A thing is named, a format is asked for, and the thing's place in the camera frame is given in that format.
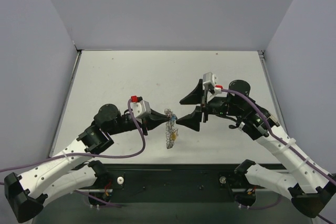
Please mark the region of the yellow tagged key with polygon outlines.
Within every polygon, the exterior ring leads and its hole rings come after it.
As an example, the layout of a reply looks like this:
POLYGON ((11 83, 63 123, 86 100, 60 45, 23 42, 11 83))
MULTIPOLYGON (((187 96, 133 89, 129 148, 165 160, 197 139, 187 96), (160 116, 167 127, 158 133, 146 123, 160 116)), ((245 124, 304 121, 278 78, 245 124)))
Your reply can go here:
POLYGON ((170 136, 170 140, 171 140, 171 141, 175 141, 175 140, 177 139, 177 137, 178 137, 178 133, 177 133, 177 132, 173 132, 173 133, 171 134, 171 136, 170 136))

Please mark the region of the silver round keyring disc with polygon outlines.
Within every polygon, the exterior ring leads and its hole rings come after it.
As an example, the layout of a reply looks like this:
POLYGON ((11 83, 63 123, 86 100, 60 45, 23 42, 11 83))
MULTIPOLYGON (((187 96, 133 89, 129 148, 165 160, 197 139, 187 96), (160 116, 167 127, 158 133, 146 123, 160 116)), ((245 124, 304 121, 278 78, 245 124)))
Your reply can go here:
MULTIPOLYGON (((175 116, 177 118, 177 116, 173 113, 173 111, 171 109, 165 109, 164 110, 164 114, 169 116, 170 118, 175 116)), ((175 123, 176 121, 173 123, 170 120, 168 122, 165 123, 165 138, 166 138, 166 148, 169 150, 171 149, 174 144, 175 141, 171 141, 170 140, 170 136, 173 132, 177 132, 178 133, 178 129, 175 127, 175 123)))

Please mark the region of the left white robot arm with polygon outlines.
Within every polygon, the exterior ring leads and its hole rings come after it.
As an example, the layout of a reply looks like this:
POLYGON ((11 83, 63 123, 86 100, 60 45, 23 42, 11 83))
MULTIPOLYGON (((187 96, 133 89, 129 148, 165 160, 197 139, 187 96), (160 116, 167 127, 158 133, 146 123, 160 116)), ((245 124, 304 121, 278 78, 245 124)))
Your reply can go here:
POLYGON ((129 102, 124 114, 114 104, 103 105, 91 125, 50 160, 5 177, 5 197, 17 221, 33 219, 48 203, 76 189, 91 186, 110 189, 113 178, 95 157, 114 143, 111 136, 139 130, 145 137, 148 130, 169 119, 151 110, 146 101, 129 102))

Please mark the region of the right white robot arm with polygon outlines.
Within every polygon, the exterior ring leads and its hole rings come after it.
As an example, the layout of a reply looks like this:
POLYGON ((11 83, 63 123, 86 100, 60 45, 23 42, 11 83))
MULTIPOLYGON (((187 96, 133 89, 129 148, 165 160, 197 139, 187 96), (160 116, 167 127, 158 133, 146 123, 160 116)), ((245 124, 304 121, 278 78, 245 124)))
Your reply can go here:
POLYGON ((249 93, 250 85, 244 80, 232 81, 228 89, 199 80, 195 89, 180 100, 181 105, 194 104, 195 110, 176 122, 199 131, 209 115, 233 120, 235 125, 230 129, 247 134, 287 170, 286 174, 278 173, 247 159, 235 168, 235 174, 251 185, 289 199, 303 215, 318 217, 335 195, 335 175, 317 165, 249 93))

